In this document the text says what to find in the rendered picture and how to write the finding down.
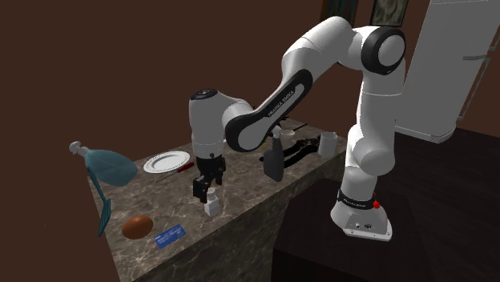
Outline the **red-handled screwdriver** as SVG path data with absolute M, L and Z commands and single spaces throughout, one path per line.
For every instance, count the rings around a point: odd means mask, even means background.
M 194 162 L 190 162 L 190 163 L 186 163 L 185 165 L 183 165 L 182 167 L 172 171 L 172 172 L 168 172 L 164 177 L 158 179 L 156 182 L 159 183 L 165 179 L 167 179 L 168 177 L 170 176 L 173 176 L 175 174 L 178 174 L 178 173 L 181 173 L 183 171 L 186 171 L 188 169 L 190 169 L 191 167 L 194 167 L 195 166 L 195 163 Z

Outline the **grey refrigerator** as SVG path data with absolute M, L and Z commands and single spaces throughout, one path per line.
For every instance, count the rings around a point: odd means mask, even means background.
M 451 137 L 499 25 L 500 0 L 430 0 L 396 132 L 432 143 Z

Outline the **teal flask with grey cap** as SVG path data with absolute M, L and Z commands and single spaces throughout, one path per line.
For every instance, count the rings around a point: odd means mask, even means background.
M 129 158 L 114 151 L 93 150 L 74 141 L 69 151 L 84 158 L 86 167 L 95 174 L 95 178 L 112 186 L 123 187 L 136 175 L 137 166 Z

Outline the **brown egg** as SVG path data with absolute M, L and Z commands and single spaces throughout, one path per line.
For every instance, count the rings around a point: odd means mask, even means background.
M 130 218 L 122 227 L 122 234 L 131 240 L 141 239 L 147 236 L 154 227 L 153 220 L 146 215 L 138 215 Z

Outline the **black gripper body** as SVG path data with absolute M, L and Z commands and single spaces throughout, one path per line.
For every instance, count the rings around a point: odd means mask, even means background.
M 211 159 L 196 158 L 196 165 L 200 171 L 200 176 L 204 176 L 207 181 L 212 183 L 218 173 L 226 171 L 225 158 L 219 155 Z

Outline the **framed wall picture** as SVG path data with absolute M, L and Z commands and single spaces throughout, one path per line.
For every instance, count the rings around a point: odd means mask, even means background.
M 371 26 L 402 26 L 409 0 L 374 0 Z

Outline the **dark grey spray bottle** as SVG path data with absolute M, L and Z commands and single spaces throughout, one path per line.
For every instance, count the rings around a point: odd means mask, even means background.
M 282 128 L 275 126 L 272 129 L 272 149 L 264 153 L 264 173 L 270 179 L 280 182 L 284 175 L 284 153 L 280 141 Z

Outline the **blue card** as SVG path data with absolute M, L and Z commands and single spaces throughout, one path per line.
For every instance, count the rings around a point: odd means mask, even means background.
M 184 231 L 183 227 L 180 224 L 177 224 L 155 236 L 154 240 L 158 248 L 161 249 L 185 235 L 186 232 Z

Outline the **teal spatula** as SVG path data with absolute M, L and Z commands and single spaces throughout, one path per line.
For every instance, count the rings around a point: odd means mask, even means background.
M 99 193 L 99 196 L 103 202 L 102 211 L 100 213 L 99 232 L 98 232 L 98 237 L 101 237 L 105 231 L 105 228 L 106 228 L 110 218 L 111 218 L 111 200 L 108 199 L 103 194 L 102 188 L 99 185 L 99 181 L 98 181 L 94 171 L 90 167 L 87 167 L 87 173 L 88 173 L 92 183 L 95 186 L 95 189 Z

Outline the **white plate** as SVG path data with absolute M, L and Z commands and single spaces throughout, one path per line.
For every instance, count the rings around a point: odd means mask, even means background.
M 150 158 L 143 165 L 143 170 L 151 174 L 174 171 L 187 164 L 190 158 L 186 151 L 167 151 Z

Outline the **dark robot stand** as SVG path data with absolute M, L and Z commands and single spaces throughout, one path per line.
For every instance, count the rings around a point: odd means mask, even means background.
M 340 184 L 321 179 L 287 207 L 273 250 L 272 282 L 437 282 L 407 198 L 377 198 L 392 224 L 389 242 L 347 236 L 330 218 Z

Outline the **black tongs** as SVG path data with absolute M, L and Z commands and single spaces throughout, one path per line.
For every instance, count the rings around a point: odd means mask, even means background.
M 299 139 L 291 147 L 282 149 L 284 155 L 284 168 L 291 167 L 306 155 L 318 152 L 320 136 L 310 139 Z

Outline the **white cup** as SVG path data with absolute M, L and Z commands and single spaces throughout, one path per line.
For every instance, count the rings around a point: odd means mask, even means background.
M 335 155 L 338 135 L 336 132 L 325 131 L 321 133 L 317 153 L 324 158 Z

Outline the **small white bottle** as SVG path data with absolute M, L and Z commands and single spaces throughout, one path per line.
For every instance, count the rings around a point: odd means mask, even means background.
M 204 210 L 208 216 L 216 216 L 220 211 L 220 201 L 213 187 L 207 191 L 207 203 L 204 205 Z

